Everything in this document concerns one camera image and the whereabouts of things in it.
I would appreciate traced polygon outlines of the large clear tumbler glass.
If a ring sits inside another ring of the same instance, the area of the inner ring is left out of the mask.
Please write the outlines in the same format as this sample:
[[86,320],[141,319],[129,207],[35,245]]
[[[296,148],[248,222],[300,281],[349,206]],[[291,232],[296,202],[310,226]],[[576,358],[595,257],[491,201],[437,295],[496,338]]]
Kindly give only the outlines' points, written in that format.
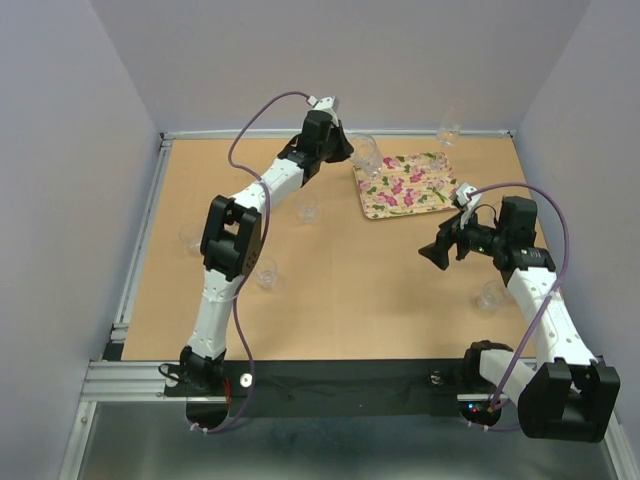
[[376,140],[366,134],[356,133],[350,137],[354,149],[351,155],[353,165],[367,176],[376,177],[383,165],[383,157]]

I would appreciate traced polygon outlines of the tall stemmed wine glass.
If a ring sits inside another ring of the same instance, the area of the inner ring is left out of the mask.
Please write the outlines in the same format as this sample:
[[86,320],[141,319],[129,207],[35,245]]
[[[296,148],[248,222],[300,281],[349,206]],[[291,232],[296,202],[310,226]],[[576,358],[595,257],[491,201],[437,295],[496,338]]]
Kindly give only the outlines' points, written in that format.
[[436,132],[436,139],[441,145],[450,147],[457,142],[465,107],[466,104],[461,99],[450,102]]

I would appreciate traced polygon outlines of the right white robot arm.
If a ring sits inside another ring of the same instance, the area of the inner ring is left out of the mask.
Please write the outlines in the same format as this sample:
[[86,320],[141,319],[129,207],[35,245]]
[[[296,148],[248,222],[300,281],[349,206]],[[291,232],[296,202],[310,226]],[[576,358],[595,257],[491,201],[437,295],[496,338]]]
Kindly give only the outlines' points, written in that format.
[[503,198],[494,226],[480,224],[475,212],[461,207],[418,252],[441,270],[449,266],[451,249],[459,260],[470,252],[490,257],[526,321],[524,340],[535,347],[536,365],[529,367],[507,345],[471,344],[461,381],[472,390],[495,388],[494,398],[472,420],[494,424],[499,397],[506,396],[527,437],[597,443],[605,436],[620,377],[578,334],[558,292],[551,255],[535,245],[536,221],[536,203],[518,196]]

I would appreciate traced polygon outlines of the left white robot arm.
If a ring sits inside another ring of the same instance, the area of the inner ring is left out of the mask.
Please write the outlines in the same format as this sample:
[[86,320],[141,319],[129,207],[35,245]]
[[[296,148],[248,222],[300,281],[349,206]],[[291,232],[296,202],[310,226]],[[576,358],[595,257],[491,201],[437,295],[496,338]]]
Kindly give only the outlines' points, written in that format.
[[204,288],[193,333],[180,353],[176,382],[210,394],[222,384],[226,335],[238,289],[257,264],[267,218],[289,194],[301,189],[323,163],[349,159],[353,147],[333,107],[314,106],[301,132],[252,184],[216,196],[200,242]]

